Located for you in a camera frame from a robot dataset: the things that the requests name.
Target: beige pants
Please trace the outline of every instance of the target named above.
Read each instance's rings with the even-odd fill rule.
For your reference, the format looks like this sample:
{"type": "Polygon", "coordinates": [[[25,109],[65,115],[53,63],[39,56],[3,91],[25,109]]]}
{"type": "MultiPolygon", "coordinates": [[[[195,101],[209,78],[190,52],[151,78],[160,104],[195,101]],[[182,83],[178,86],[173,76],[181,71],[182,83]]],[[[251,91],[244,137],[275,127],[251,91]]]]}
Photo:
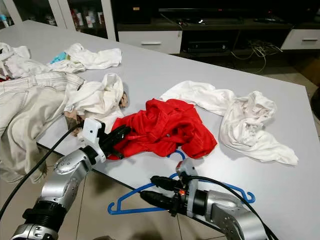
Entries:
{"type": "MultiPolygon", "coordinates": [[[[40,160],[36,138],[63,112],[65,93],[77,90],[83,79],[49,72],[0,83],[0,177],[20,180],[40,160]]],[[[46,165],[31,175],[33,183],[45,177],[46,165]]]]}

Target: pile of laundry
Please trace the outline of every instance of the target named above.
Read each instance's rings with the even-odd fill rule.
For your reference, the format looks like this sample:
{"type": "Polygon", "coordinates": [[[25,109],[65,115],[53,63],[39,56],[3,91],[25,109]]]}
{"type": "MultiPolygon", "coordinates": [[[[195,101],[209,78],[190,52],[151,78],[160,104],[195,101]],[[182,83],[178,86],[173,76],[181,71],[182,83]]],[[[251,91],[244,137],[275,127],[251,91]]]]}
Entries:
{"type": "MultiPolygon", "coordinates": [[[[294,151],[264,130],[277,106],[259,91],[237,97],[208,83],[183,81],[160,99],[147,101],[145,110],[124,116],[121,108],[128,105],[128,96],[118,75],[108,73],[101,82],[88,82],[74,74],[116,67],[121,60],[118,48],[91,52],[75,43],[44,65],[30,59],[26,46],[0,43],[0,177],[16,182],[37,163],[44,153],[36,138],[61,114],[69,128],[90,117],[104,122],[106,133],[121,125],[131,127],[114,147],[125,157],[140,152],[165,157],[181,147],[189,157],[202,158],[217,141],[195,105],[223,116],[219,138],[227,147],[261,162],[298,164],[294,151]]],[[[31,181],[45,175],[43,165],[31,181]]]]}
{"type": "Polygon", "coordinates": [[[121,63],[122,53],[119,48],[91,52],[80,43],[75,43],[46,65],[30,57],[26,46],[11,47],[0,42],[0,79],[23,78],[53,71],[77,73],[87,69],[117,67],[121,63]]]}
{"type": "MultiPolygon", "coordinates": [[[[45,154],[36,138],[61,114],[69,128],[94,116],[106,123],[108,132],[116,118],[124,116],[120,107],[127,106],[128,96],[118,75],[108,73],[98,82],[72,74],[116,67],[121,50],[91,52],[75,43],[65,52],[68,59],[44,65],[30,59],[26,46],[0,43],[0,177],[7,182],[21,179],[45,154]]],[[[31,181],[45,175],[43,165],[31,181]]]]}

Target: white drawer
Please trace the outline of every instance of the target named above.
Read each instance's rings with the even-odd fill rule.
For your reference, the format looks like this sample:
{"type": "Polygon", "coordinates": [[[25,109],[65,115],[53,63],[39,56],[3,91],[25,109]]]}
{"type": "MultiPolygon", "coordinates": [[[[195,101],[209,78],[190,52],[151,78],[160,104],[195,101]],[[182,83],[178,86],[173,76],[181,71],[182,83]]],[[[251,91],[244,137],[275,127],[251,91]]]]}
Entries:
{"type": "Polygon", "coordinates": [[[165,54],[179,54],[181,31],[118,31],[119,42],[165,54]]]}
{"type": "Polygon", "coordinates": [[[292,29],[281,49],[320,49],[320,29],[292,29]]]}

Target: blue plastic hanger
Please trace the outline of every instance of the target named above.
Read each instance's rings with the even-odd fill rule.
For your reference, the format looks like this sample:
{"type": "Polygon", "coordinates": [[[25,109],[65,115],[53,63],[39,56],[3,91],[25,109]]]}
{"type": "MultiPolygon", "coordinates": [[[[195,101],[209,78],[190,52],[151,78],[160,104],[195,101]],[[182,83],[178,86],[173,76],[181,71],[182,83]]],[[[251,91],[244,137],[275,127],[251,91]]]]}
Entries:
{"type": "MultiPolygon", "coordinates": [[[[186,156],[179,150],[174,151],[174,153],[178,153],[181,155],[182,160],[186,159],[186,156]]],[[[178,174],[177,173],[173,173],[172,175],[169,176],[169,178],[173,179],[174,177],[177,177],[178,174]]],[[[233,186],[231,184],[228,183],[224,183],[226,186],[228,186],[229,188],[236,190],[238,192],[241,193],[242,197],[244,198],[244,200],[246,200],[249,204],[254,203],[256,201],[255,195],[252,192],[247,192],[247,194],[251,197],[251,199],[247,198],[246,192],[237,186],[233,186]]],[[[117,205],[116,205],[116,210],[112,210],[112,207],[115,205],[114,202],[111,202],[108,206],[108,213],[110,215],[120,215],[120,214],[135,214],[135,213],[146,213],[146,212],[157,212],[157,211],[166,211],[166,209],[163,209],[161,207],[146,207],[146,208],[136,208],[136,209],[121,209],[121,202],[125,199],[127,199],[128,197],[132,196],[133,194],[139,193],[142,190],[145,190],[147,188],[150,188],[154,186],[153,183],[148,183],[146,185],[143,185],[141,187],[138,187],[134,190],[132,190],[131,192],[128,192],[127,194],[119,197],[119,199],[117,200],[117,205]]]]}
{"type": "MultiPolygon", "coordinates": [[[[178,153],[181,155],[182,157],[182,160],[186,159],[185,155],[179,151],[179,150],[176,150],[174,151],[174,153],[178,153]]],[[[178,176],[177,173],[174,173],[172,174],[171,176],[169,176],[169,178],[173,179],[174,177],[178,176]]],[[[147,208],[136,208],[136,209],[125,209],[125,210],[122,210],[121,209],[121,202],[125,199],[127,199],[128,197],[132,196],[133,194],[136,194],[138,192],[141,192],[142,190],[145,190],[147,188],[150,188],[154,186],[153,183],[148,183],[146,185],[143,185],[141,187],[138,187],[137,189],[134,189],[132,190],[131,192],[128,192],[127,194],[119,197],[119,199],[117,200],[116,202],[116,210],[112,210],[112,207],[115,205],[114,202],[111,202],[108,206],[108,213],[110,215],[119,215],[119,214],[135,214],[135,213],[145,213],[145,212],[156,212],[156,211],[165,211],[166,209],[163,209],[161,207],[147,207],[147,208]]]]}

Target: red cloth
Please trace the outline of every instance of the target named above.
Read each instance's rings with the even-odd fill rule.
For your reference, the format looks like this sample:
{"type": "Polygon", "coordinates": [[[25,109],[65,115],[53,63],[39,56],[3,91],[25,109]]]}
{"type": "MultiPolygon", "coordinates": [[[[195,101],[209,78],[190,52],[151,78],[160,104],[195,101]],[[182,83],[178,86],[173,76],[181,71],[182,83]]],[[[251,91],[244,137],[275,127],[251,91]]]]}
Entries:
{"type": "Polygon", "coordinates": [[[154,152],[165,157],[178,146],[191,158],[198,159],[209,154],[217,142],[192,104],[177,99],[145,103],[146,110],[117,118],[112,130],[121,125],[131,127],[131,132],[114,148],[130,157],[140,152],[154,152]]]}

